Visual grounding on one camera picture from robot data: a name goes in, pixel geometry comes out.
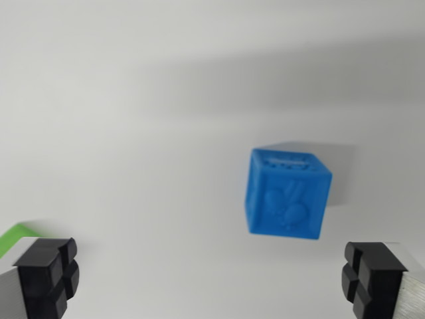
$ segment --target blue foam block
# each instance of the blue foam block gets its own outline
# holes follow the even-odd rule
[[[313,154],[252,150],[245,200],[250,232],[318,239],[331,180]]]

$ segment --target black rubber pad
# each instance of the black rubber pad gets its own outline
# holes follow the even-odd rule
[[[28,319],[60,319],[80,277],[74,239],[39,238],[15,263]]]
[[[407,269],[383,243],[348,243],[343,267],[345,298],[358,319],[392,319]]]

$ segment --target white surface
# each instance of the white surface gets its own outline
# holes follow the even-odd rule
[[[354,318],[347,241],[425,264],[424,10],[1,0],[0,231],[80,243],[69,319]],[[250,149],[284,142],[335,174],[319,241],[247,232]]]

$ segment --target embossed design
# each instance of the embossed design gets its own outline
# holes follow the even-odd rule
[[[279,155],[266,158],[264,163],[268,167],[280,169],[299,169],[313,170],[315,169],[305,156],[288,156]]]
[[[271,189],[266,192],[265,201],[269,213],[287,230],[293,230],[308,216],[307,207],[301,202],[306,189],[303,181],[290,181],[282,191]]]

